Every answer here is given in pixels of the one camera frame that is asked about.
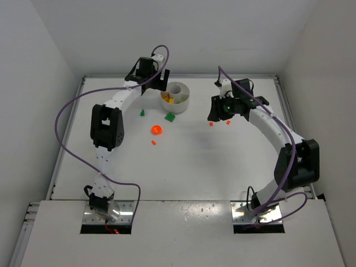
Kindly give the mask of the yellow black striped lego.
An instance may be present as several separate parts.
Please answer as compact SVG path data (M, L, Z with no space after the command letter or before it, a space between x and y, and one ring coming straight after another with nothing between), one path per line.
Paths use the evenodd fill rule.
M169 101L170 97L168 94L166 95L163 95L162 98L165 100L165 101Z

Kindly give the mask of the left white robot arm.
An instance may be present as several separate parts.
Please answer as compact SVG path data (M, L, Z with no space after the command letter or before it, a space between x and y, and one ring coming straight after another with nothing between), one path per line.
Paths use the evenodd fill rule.
M112 155L118 150L124 139L123 115L135 99L151 88L165 91L170 74L165 70L164 77L158 71L166 63L166 58L160 54L151 57L140 57L132 70L125 77L122 89L103 104L92 108L90 137L96 148L99 175L92 186L85 187L89 197L90 209L100 217L109 219L113 212L114 189L108 178L113 169Z

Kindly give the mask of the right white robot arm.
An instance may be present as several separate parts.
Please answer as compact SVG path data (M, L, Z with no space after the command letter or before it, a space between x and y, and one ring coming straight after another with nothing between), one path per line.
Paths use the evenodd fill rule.
M220 79L215 86L220 92L211 98L208 121L227 121L240 115L267 138L278 154L272 181L251 197L249 206L255 215L286 198L289 192L319 180L319 144L301 137L275 116L263 96L254 96L249 79Z

